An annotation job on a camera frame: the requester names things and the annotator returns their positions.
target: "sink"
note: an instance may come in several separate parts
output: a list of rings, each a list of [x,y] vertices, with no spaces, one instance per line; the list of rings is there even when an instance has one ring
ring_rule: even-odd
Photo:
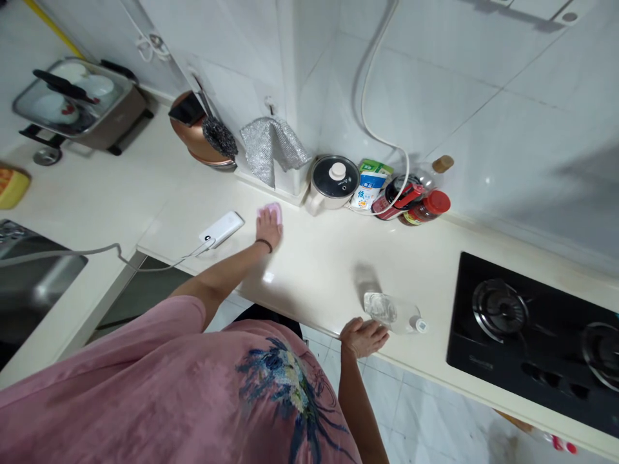
[[[67,248],[9,220],[0,220],[0,261]],[[32,334],[88,260],[60,256],[0,267],[0,369]]]

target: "wristband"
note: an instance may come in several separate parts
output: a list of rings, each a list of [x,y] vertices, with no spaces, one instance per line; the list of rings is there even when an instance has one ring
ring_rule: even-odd
[[[256,239],[256,241],[255,241],[254,243],[258,243],[258,242],[262,242],[262,243],[266,244],[266,245],[269,247],[269,255],[270,255],[271,253],[273,253],[273,247],[272,247],[272,246],[271,246],[271,244],[270,244],[269,242],[267,242],[265,239],[263,239],[263,238],[258,238],[258,239]]]

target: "pink shirt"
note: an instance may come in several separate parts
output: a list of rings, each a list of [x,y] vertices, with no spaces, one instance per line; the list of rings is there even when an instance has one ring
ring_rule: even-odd
[[[169,298],[0,392],[2,463],[305,463],[361,459],[336,394],[288,328],[202,334]]]

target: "white cable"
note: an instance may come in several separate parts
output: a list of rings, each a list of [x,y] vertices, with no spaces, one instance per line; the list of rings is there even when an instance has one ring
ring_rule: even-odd
[[[372,50],[372,58],[369,60],[368,72],[366,72],[366,77],[363,81],[363,90],[361,92],[361,121],[363,122],[363,126],[365,127],[367,133],[370,134],[374,139],[378,140],[381,143],[384,143],[385,145],[393,147],[396,150],[400,150],[402,152],[402,155],[404,156],[404,159],[406,160],[406,174],[404,175],[404,182],[402,183],[402,187],[400,188],[400,191],[395,196],[393,201],[389,203],[389,206],[383,209],[382,211],[379,211],[378,213],[368,213],[363,209],[354,208],[353,206],[348,207],[348,209],[350,209],[351,211],[354,211],[358,214],[363,214],[365,216],[377,216],[379,214],[383,214],[385,211],[391,208],[395,204],[395,202],[400,198],[400,196],[402,195],[402,192],[406,188],[406,185],[407,185],[406,181],[411,171],[411,164],[408,159],[408,154],[406,153],[404,148],[402,148],[398,144],[395,144],[386,139],[383,139],[380,135],[377,135],[372,129],[369,128],[368,123],[366,121],[366,94],[368,91],[369,75],[372,73],[372,69],[374,69],[374,61],[376,59],[378,49],[380,48],[380,45],[382,44],[382,40],[385,37],[385,33],[387,32],[387,29],[389,28],[389,25],[391,24],[391,19],[393,18],[393,15],[398,9],[398,6],[400,6],[400,0],[394,0],[393,5],[391,7],[391,11],[389,12],[389,15],[387,16],[387,20],[383,23],[382,29],[380,30],[376,43],[374,44],[374,50]]]
[[[135,41],[135,46],[137,47],[138,52],[140,52],[140,56],[142,57],[142,60],[144,60],[146,63],[150,63],[153,59],[153,56],[156,54],[157,57],[161,61],[170,61],[171,55],[170,55],[170,52],[167,50],[167,47],[165,51],[158,49],[158,47],[156,47],[152,43],[150,36],[142,32],[142,30],[140,29],[140,26],[138,26],[137,23],[133,20],[133,16],[131,16],[131,13],[129,13],[129,9],[127,9],[127,6],[124,4],[123,0],[118,0],[118,1],[123,7],[123,10],[126,13],[126,15],[129,17],[129,20],[133,24],[133,27],[140,34],[140,37],[138,37],[138,39]]]
[[[204,247],[204,245],[206,245],[211,240],[213,240],[213,243],[209,244],[208,247],[202,249]],[[168,267],[159,267],[157,269],[138,269],[137,267],[132,266],[131,263],[129,263],[129,261],[127,261],[127,259],[123,258],[123,254],[122,254],[123,251],[121,249],[121,245],[118,244],[118,243],[114,243],[112,245],[108,245],[108,246],[103,247],[103,248],[97,248],[97,249],[86,250],[86,251],[65,250],[65,251],[43,251],[41,253],[32,253],[31,255],[18,256],[17,258],[9,258],[9,259],[0,260],[0,267],[13,266],[13,265],[16,265],[16,264],[22,264],[22,263],[25,263],[25,262],[34,261],[34,260],[37,260],[37,259],[44,259],[44,258],[57,258],[57,257],[60,257],[60,256],[96,255],[98,253],[103,253],[105,251],[108,251],[108,250],[111,250],[113,248],[116,248],[116,251],[118,252],[118,259],[121,260],[122,262],[124,262],[130,268],[132,268],[135,272],[159,272],[159,271],[167,271],[168,269],[176,267],[180,263],[185,261],[187,258],[191,258],[192,256],[199,256],[199,255],[201,255],[205,251],[211,249],[213,247],[213,245],[215,245],[215,243],[217,243],[217,239],[216,238],[209,238],[204,243],[201,243],[200,245],[198,245],[198,247],[196,249],[194,249],[189,255],[183,256],[181,258],[181,260],[178,261],[177,263],[174,263],[174,264],[172,264],[171,266],[168,266]]]

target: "person's hand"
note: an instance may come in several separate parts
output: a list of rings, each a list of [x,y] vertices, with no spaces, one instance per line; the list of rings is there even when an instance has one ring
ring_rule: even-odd
[[[282,225],[277,225],[277,214],[264,208],[256,219],[256,240],[266,240],[275,249],[281,238]]]
[[[381,349],[389,340],[388,329],[378,321],[363,322],[361,318],[354,318],[340,333],[342,352],[349,351],[357,359],[366,358]]]

